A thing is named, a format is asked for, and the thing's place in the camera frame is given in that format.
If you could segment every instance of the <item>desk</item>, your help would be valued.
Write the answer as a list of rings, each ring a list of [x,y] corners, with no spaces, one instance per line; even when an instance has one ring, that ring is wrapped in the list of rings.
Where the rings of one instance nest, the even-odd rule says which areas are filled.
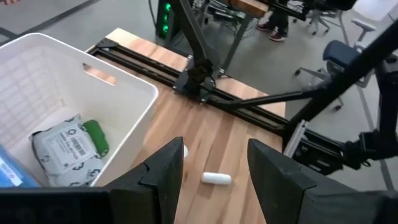
[[[106,36],[156,61],[183,70],[187,58],[122,29]],[[152,124],[142,151],[132,167],[148,158],[175,136],[183,136],[189,154],[184,160],[183,183],[176,223],[265,223],[249,176],[246,146],[249,138],[280,150],[280,137],[209,105],[201,105],[147,77],[111,62],[115,66],[154,84],[159,90]],[[91,74],[114,83],[113,77],[90,68]],[[217,87],[241,98],[265,94],[232,78],[217,80]],[[284,116],[285,103],[265,105],[265,109]],[[229,186],[202,184],[202,172],[231,175]]]
[[[229,48],[229,51],[223,60],[219,65],[219,69],[221,73],[224,73],[227,71],[233,56],[235,54],[236,49],[239,46],[239,43],[241,42],[243,35],[246,31],[246,29],[249,26],[249,23],[252,21],[253,18],[261,18],[265,15],[265,13],[268,11],[268,5],[259,2],[257,0],[217,0],[218,2],[221,2],[223,4],[231,4],[232,7],[237,10],[245,13],[245,18],[241,21],[241,26],[239,30],[237,31],[234,42],[232,43],[231,47]],[[208,3],[203,3],[201,6],[201,9],[198,12],[198,15],[196,15],[197,21],[199,23],[199,26],[202,27],[204,23],[204,18],[206,17],[205,14],[207,12],[207,4]],[[169,30],[172,30],[172,27],[174,25],[174,13],[171,12],[169,15]],[[171,33],[169,33],[166,37],[165,40],[165,46],[173,46],[174,41],[176,39],[180,38],[180,35],[183,35],[182,30],[175,35],[173,38],[171,37]]]

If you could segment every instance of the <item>red shoe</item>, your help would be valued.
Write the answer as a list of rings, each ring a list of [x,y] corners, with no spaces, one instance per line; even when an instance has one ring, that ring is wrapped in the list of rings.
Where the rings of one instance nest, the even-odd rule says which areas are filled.
[[[284,40],[286,40],[287,36],[284,34],[280,34],[278,32],[276,32],[275,34],[271,35],[269,37],[270,40],[275,41],[275,42],[282,42]]]
[[[261,30],[261,31],[264,31],[264,32],[272,32],[275,29],[275,28],[271,29],[268,26],[267,23],[265,23],[265,24],[257,24],[256,28],[257,28],[257,30]]]

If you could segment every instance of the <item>white storage basket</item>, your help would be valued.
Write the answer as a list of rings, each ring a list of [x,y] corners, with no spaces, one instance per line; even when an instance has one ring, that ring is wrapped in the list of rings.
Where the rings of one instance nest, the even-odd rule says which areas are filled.
[[[116,78],[110,85],[83,64]],[[124,174],[141,150],[158,92],[155,86],[43,34],[0,47],[0,144],[44,186],[29,136],[80,113],[99,122],[110,149],[95,186]]]

